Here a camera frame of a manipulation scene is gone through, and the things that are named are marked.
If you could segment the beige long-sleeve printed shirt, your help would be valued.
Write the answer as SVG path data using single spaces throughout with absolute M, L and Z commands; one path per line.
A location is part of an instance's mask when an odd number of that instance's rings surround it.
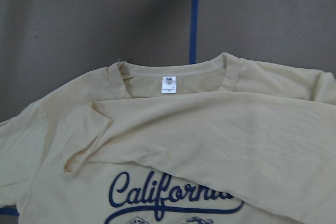
M 117 62 L 1 123 L 19 223 L 335 223 L 335 79 Z

